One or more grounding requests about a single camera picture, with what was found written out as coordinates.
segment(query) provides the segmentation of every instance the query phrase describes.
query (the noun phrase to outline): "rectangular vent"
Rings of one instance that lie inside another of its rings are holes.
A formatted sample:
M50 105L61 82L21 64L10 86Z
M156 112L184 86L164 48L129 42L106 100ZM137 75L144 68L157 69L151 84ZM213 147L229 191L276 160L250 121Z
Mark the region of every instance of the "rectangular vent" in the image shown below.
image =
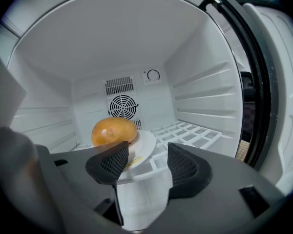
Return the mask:
M135 125L136 125L138 130L142 130L142 124L141 124L141 121L139 119L134 120L133 123L135 123Z
M258 217L269 208L269 204L258 193L254 186L241 188L239 189L239 192L248 205L250 211L253 213L254 217Z
M128 92L133 90L133 83L130 77L122 77L112 80L107 80L105 83L106 95L114 95L118 93Z

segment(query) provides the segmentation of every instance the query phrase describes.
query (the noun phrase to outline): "circular vent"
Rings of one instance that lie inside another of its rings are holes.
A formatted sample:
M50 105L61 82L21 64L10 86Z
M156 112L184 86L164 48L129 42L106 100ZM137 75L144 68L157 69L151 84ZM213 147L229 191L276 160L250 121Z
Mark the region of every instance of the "circular vent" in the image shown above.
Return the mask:
M112 100L109 109L113 117L131 119L136 113L137 106L133 98L120 95Z

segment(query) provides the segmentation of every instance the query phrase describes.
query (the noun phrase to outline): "white grid shelf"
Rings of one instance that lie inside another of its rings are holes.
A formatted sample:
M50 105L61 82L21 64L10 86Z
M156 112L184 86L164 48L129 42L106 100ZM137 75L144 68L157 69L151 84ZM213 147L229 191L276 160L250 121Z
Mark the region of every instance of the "white grid shelf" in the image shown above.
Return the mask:
M177 121L164 127L153 129L156 136L156 147L144 163L121 174L118 184L131 183L150 178L168 169L168 143L179 143L206 149L222 135L221 132L210 130L183 121Z

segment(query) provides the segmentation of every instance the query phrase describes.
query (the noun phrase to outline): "plate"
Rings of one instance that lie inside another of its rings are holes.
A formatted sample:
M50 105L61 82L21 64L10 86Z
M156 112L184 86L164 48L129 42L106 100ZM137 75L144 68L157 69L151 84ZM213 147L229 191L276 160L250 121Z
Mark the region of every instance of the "plate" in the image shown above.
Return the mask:
M137 136L128 147L128 164L124 172L131 170L150 157L156 145L156 137L153 133L138 130Z

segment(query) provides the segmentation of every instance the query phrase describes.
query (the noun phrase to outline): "refrigerator door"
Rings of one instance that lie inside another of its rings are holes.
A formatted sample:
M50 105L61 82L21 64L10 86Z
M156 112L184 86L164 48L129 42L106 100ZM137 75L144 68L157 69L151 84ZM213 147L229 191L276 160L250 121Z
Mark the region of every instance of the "refrigerator door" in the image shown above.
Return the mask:
M293 191L293 20L278 0L205 0L229 22L248 57L255 92L246 157L284 193Z

